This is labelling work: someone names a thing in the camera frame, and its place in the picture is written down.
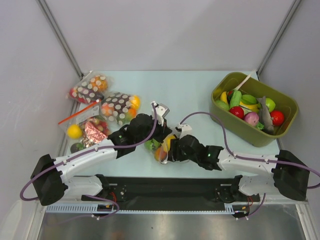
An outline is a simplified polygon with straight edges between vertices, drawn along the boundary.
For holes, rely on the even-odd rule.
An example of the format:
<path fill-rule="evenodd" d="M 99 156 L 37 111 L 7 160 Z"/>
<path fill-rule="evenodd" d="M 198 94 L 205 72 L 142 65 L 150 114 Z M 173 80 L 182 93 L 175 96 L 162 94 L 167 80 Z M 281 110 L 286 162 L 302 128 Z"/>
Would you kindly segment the green fake apple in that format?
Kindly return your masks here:
<path fill-rule="evenodd" d="M 149 151 L 155 151 L 157 150 L 160 146 L 161 146 L 161 143 L 158 142 L 157 140 L 155 139 L 151 139 L 151 140 L 148 140 L 144 143 L 144 146 L 146 147 L 147 150 Z"/>

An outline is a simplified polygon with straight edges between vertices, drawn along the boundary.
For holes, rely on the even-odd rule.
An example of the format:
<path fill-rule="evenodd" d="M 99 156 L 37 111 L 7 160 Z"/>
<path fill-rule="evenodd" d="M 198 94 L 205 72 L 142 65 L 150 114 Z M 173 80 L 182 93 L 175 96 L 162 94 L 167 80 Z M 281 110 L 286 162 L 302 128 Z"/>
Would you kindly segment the yellow fake lemon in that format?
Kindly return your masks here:
<path fill-rule="evenodd" d="M 166 152 L 169 152 L 170 149 L 171 149 L 171 141 L 176 139 L 176 136 L 174 134 L 169 134 L 165 139 L 164 139 L 164 142 L 163 142 L 163 147 L 164 147 L 164 150 Z"/>

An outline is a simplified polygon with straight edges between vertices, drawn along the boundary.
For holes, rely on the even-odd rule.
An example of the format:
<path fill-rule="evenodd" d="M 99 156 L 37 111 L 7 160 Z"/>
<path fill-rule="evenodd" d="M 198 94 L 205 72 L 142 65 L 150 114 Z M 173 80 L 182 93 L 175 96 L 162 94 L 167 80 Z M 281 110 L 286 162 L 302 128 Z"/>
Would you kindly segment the clear zip top bag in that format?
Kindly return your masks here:
<path fill-rule="evenodd" d="M 177 136 L 175 134 L 169 134 L 162 143 L 153 139 L 150 139 L 144 143 L 144 147 L 153 154 L 154 159 L 160 164 L 173 163 L 173 144 L 172 140 L 176 140 Z"/>

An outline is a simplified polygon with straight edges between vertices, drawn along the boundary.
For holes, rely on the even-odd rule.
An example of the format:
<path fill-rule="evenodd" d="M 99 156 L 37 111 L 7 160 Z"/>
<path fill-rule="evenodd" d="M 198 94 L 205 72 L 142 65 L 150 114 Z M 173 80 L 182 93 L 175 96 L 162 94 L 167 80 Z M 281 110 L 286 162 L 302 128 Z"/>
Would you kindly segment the orange fake fruit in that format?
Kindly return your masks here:
<path fill-rule="evenodd" d="M 154 153 L 154 158 L 158 162 L 163 162 L 168 158 L 168 152 L 163 147 L 159 147 Z"/>

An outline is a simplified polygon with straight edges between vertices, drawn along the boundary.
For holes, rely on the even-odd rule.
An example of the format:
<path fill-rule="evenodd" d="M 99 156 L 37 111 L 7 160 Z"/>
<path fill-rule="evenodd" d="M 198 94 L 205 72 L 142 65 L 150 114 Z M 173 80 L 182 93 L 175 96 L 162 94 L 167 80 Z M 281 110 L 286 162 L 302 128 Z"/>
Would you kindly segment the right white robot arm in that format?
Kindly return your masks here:
<path fill-rule="evenodd" d="M 240 171 L 230 188 L 231 196 L 242 201 L 256 194 L 280 193 L 294 201 L 305 201 L 310 171 L 288 150 L 276 155 L 239 156 L 226 148 L 201 144 L 192 135 L 165 140 L 163 150 L 170 162 L 190 160 L 208 171 Z"/>

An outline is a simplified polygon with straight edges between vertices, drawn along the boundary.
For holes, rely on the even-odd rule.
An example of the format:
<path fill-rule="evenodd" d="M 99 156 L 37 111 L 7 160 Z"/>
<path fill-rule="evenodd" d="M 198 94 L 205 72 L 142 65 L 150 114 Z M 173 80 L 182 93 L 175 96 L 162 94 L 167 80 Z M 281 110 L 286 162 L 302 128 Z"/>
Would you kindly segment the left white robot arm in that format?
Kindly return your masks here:
<path fill-rule="evenodd" d="M 137 146 L 149 140 L 162 143 L 171 133 L 172 129 L 166 122 L 160 123 L 152 116 L 140 113 L 129 124 L 93 146 L 56 158 L 51 158 L 49 154 L 43 155 L 30 177 L 36 198 L 42 206 L 49 206 L 75 190 L 78 196 L 94 195 L 99 200 L 105 200 L 110 195 L 108 185 L 97 183 L 90 189 L 82 179 L 80 187 L 73 187 L 70 180 L 91 166 L 134 152 Z"/>

